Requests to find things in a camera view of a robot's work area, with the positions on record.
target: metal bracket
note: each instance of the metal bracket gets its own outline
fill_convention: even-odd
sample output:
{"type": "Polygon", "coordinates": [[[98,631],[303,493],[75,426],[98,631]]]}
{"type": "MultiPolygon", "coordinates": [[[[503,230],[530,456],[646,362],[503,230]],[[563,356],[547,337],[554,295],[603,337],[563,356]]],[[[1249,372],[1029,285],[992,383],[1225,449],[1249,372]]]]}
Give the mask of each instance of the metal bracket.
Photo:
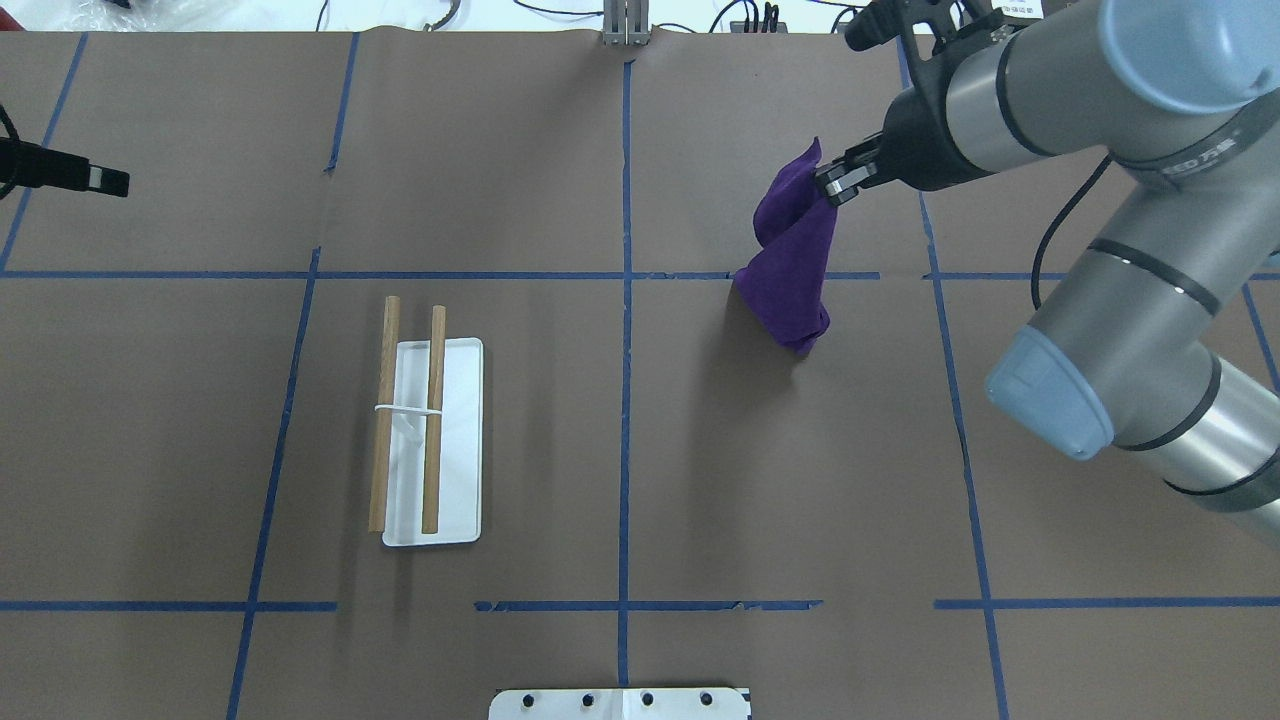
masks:
{"type": "Polygon", "coordinates": [[[605,45],[649,45],[649,0],[604,0],[605,45]]]}
{"type": "Polygon", "coordinates": [[[745,688],[503,691],[489,720],[751,720],[745,688]]]}

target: blue painter's tape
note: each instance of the blue painter's tape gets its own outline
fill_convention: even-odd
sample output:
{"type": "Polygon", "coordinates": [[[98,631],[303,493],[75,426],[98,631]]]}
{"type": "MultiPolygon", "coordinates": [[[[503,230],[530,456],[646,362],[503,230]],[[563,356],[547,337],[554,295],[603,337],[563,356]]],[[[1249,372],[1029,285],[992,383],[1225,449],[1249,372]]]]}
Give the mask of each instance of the blue painter's tape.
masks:
{"type": "MultiPolygon", "coordinates": [[[[822,605],[820,600],[632,600],[627,612],[728,612],[735,610],[763,612],[806,612],[822,605]]],[[[617,612],[621,602],[612,600],[503,600],[476,602],[476,612],[617,612]]]]}
{"type": "Polygon", "coordinates": [[[1267,342],[1267,332],[1262,329],[1262,315],[1258,314],[1258,305],[1253,301],[1253,291],[1249,283],[1240,288],[1244,297],[1244,306],[1249,310],[1249,322],[1253,323],[1253,334],[1258,337],[1258,347],[1262,348],[1262,359],[1267,363],[1267,374],[1271,375],[1271,388],[1280,392],[1280,372],[1276,372],[1276,359],[1271,352],[1271,343],[1267,342]]]}
{"type": "Polygon", "coordinates": [[[0,612],[243,612],[243,602],[148,600],[4,600],[0,612]]]}
{"type": "Polygon", "coordinates": [[[271,519],[275,516],[275,495],[280,486],[280,469],[284,465],[284,442],[289,434],[289,420],[293,416],[293,395],[298,386],[298,365],[302,360],[302,343],[307,337],[307,323],[311,320],[311,300],[315,296],[316,273],[320,269],[320,249],[311,252],[311,266],[307,269],[307,287],[302,292],[302,311],[298,314],[298,332],[293,338],[293,356],[289,360],[289,378],[284,386],[284,406],[280,410],[280,428],[275,436],[275,455],[271,459],[271,475],[266,483],[266,500],[262,502],[262,523],[257,532],[257,550],[253,552],[253,574],[248,583],[248,601],[244,610],[244,624],[241,629],[239,652],[236,655],[236,670],[232,674],[232,692],[227,702],[227,720],[236,720],[239,712],[241,688],[244,684],[244,666],[248,662],[248,647],[253,638],[253,615],[257,596],[262,584],[262,565],[266,561],[266,547],[271,537],[271,519]]]}
{"type": "Polygon", "coordinates": [[[618,452],[618,687],[630,684],[627,602],[631,594],[631,69],[622,64],[622,418],[618,452]]]}
{"type": "Polygon", "coordinates": [[[232,692],[227,700],[227,720],[236,720],[239,714],[239,696],[244,687],[244,666],[248,664],[248,643],[253,635],[253,611],[244,612],[241,625],[241,642],[236,651],[236,670],[232,673],[232,692]]]}
{"type": "Polygon", "coordinates": [[[4,270],[9,279],[88,281],[303,281],[300,270],[4,270]]]}
{"type": "Polygon", "coordinates": [[[337,602],[288,602],[270,601],[259,602],[253,606],[253,612],[337,612],[337,602]]]}
{"type": "Polygon", "coordinates": [[[337,612],[337,602],[198,600],[0,600],[0,612],[337,612]]]}
{"type": "MultiPolygon", "coordinates": [[[[1020,281],[1030,282],[1030,273],[929,273],[920,279],[932,281],[934,277],[940,281],[1020,281]]],[[[1041,273],[1042,281],[1061,281],[1066,278],[1066,273],[1041,273]]]]}
{"type": "MultiPolygon", "coordinates": [[[[76,54],[72,55],[72,64],[67,68],[63,90],[58,94],[58,102],[54,104],[54,113],[49,118],[49,124],[45,126],[45,137],[40,141],[41,147],[49,147],[49,143],[54,141],[54,129],[58,128],[58,119],[63,117],[63,108],[67,105],[67,96],[72,92],[76,70],[79,69],[79,61],[84,56],[84,46],[87,44],[88,33],[82,32],[79,41],[76,44],[76,54]]],[[[18,228],[22,227],[22,219],[27,215],[27,204],[29,201],[31,188],[28,187],[22,191],[22,197],[18,200],[18,209],[14,211],[13,222],[9,224],[9,236],[5,238],[4,250],[0,250],[0,272],[9,265],[9,255],[13,254],[14,242],[18,241],[18,228]]]]}
{"type": "Polygon", "coordinates": [[[637,281],[731,281],[733,273],[634,273],[632,279],[637,281]]]}
{"type": "Polygon", "coordinates": [[[1037,597],[993,598],[989,601],[933,601],[934,610],[1116,610],[1162,607],[1280,607],[1280,597],[1037,597]]]}
{"type": "Polygon", "coordinates": [[[333,126],[333,150],[324,172],[332,173],[338,167],[338,151],[342,150],[342,131],[347,124],[347,100],[351,97],[351,76],[356,70],[356,50],[360,47],[360,33],[351,33],[351,49],[347,50],[347,74],[342,81],[342,100],[338,101],[338,120],[333,126]]]}
{"type": "Polygon", "coordinates": [[[827,273],[826,279],[828,281],[878,281],[879,273],[876,272],[863,272],[863,273],[827,273]]]}
{"type": "Polygon", "coordinates": [[[323,281],[621,281],[623,273],[596,272],[483,272],[483,270],[324,270],[316,277],[323,281]]]}
{"type": "MultiPolygon", "coordinates": [[[[933,304],[938,313],[938,328],[942,332],[942,356],[947,368],[947,387],[951,392],[951,413],[955,419],[956,436],[960,439],[960,456],[964,461],[965,495],[969,498],[969,530],[973,537],[973,555],[978,566],[978,587],[982,591],[983,601],[991,600],[991,580],[987,573],[987,551],[982,537],[982,519],[978,514],[978,492],[973,482],[973,464],[969,457],[969,437],[965,432],[964,407],[960,404],[960,383],[956,379],[955,352],[951,348],[951,328],[947,322],[946,299],[942,293],[942,269],[938,264],[937,237],[933,232],[933,219],[929,217],[929,208],[924,202],[924,193],[916,193],[920,202],[920,219],[924,223],[924,234],[929,238],[929,273],[933,278],[933,304]]],[[[996,689],[996,711],[1000,720],[1009,720],[1009,698],[1005,692],[1005,669],[1000,657],[1000,637],[996,629],[996,614],[989,609],[983,610],[983,620],[987,628],[987,653],[991,657],[991,675],[996,689]]]]}

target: black cable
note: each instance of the black cable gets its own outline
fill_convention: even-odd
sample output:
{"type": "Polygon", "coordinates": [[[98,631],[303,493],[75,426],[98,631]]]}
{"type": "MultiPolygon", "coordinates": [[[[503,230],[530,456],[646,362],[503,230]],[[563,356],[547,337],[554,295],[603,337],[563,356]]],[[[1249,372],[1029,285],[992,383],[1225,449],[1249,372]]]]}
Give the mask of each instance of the black cable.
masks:
{"type": "Polygon", "coordinates": [[[852,14],[856,15],[858,14],[858,8],[845,8],[844,10],[841,10],[840,13],[836,14],[836,19],[832,20],[832,23],[831,23],[831,33],[832,35],[836,35],[836,31],[840,29],[840,20],[842,20],[845,18],[846,13],[852,13],[852,14]]]}
{"type": "Polygon", "coordinates": [[[746,9],[746,20],[745,20],[745,23],[748,26],[751,24],[751,14],[753,14],[753,12],[755,13],[756,22],[759,22],[759,19],[760,19],[760,6],[755,4],[755,0],[732,0],[732,3],[730,3],[728,5],[724,5],[723,8],[721,8],[721,12],[716,14],[716,19],[712,20],[712,28],[708,29],[707,32],[716,32],[716,26],[718,26],[719,22],[721,22],[721,19],[724,18],[724,13],[727,13],[730,10],[730,8],[732,8],[733,5],[737,5],[739,3],[742,3],[742,6],[746,9]]]}
{"type": "Polygon", "coordinates": [[[444,13],[444,17],[435,20],[434,23],[426,23],[425,26],[422,26],[422,29],[425,29],[426,32],[431,32],[449,24],[449,20],[453,19],[453,15],[458,14],[460,6],[462,6],[462,0],[449,0],[449,12],[444,13]]]}
{"type": "Polygon", "coordinates": [[[530,5],[529,3],[522,3],[521,0],[511,0],[512,3],[525,8],[526,10],[535,10],[538,13],[547,13],[549,15],[576,15],[580,18],[598,18],[604,14],[604,10],[552,10],[548,8],[538,8],[530,5]]]}
{"type": "Polygon", "coordinates": [[[4,181],[4,187],[0,187],[0,200],[4,200],[10,192],[13,192],[13,188],[18,186],[19,155],[17,152],[17,149],[18,143],[20,142],[20,140],[18,138],[18,128],[15,128],[13,126],[13,120],[9,119],[9,113],[4,109],[4,102],[0,102],[0,124],[4,124],[4,131],[5,133],[9,135],[9,141],[13,142],[14,146],[13,172],[9,173],[9,179],[4,181]]]}
{"type": "Polygon", "coordinates": [[[324,0],[324,5],[320,5],[320,14],[316,15],[316,32],[320,32],[320,22],[324,20],[324,13],[329,9],[329,0],[324,0]]]}
{"type": "Polygon", "coordinates": [[[1053,240],[1053,233],[1057,232],[1057,228],[1061,227],[1061,224],[1066,220],[1068,215],[1071,214],[1071,210],[1075,210],[1075,206],[1080,204],[1080,200],[1084,200],[1084,196],[1088,195],[1091,190],[1093,190],[1093,186],[1098,183],[1098,178],[1102,177],[1102,173],[1107,172],[1108,167],[1111,167],[1111,155],[1107,155],[1106,158],[1102,159],[1101,163],[1098,163],[1098,167],[1093,169],[1093,174],[1089,176],[1089,179],[1084,181],[1084,184],[1080,186],[1080,190],[1075,191],[1075,195],[1073,195],[1071,199],[1066,201],[1066,205],[1064,205],[1062,209],[1059,210],[1057,217],[1053,218],[1053,222],[1048,224],[1048,229],[1044,231],[1044,237],[1041,238],[1039,247],[1036,249],[1036,260],[1032,261],[1032,305],[1034,305],[1037,310],[1039,310],[1041,306],[1041,300],[1039,300],[1041,266],[1044,264],[1044,251],[1048,250],[1048,241],[1053,240]]]}

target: wooden stick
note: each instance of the wooden stick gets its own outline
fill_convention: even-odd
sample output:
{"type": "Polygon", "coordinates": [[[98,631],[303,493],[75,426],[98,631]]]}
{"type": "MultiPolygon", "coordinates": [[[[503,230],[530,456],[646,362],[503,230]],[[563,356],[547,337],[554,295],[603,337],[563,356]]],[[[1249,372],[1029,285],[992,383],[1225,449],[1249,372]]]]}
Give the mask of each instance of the wooden stick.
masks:
{"type": "MultiPolygon", "coordinates": [[[[426,407],[444,409],[444,305],[431,307],[430,374],[426,407]]],[[[440,532],[440,415],[426,416],[426,471],[422,475],[422,534],[440,532]]]]}
{"type": "MultiPolygon", "coordinates": [[[[383,305],[383,350],[378,370],[378,404],[396,400],[396,345],[399,342],[399,297],[383,305]]],[[[379,410],[374,427],[374,483],[369,493],[369,532],[387,529],[387,474],[392,464],[392,411],[379,410]]]]}

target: purple cloth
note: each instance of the purple cloth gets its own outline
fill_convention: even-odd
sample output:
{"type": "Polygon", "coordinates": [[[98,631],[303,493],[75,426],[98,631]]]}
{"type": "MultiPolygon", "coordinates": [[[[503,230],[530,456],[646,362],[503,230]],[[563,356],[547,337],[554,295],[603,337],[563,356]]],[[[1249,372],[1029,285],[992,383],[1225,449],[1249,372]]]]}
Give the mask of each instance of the purple cloth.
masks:
{"type": "Polygon", "coordinates": [[[755,238],[763,250],[733,274],[733,287],[773,340],[799,354],[831,325],[822,306],[822,281],[836,232],[836,209],[818,192],[813,172],[822,160],[818,138],[778,172],[755,209],[755,238]]]}

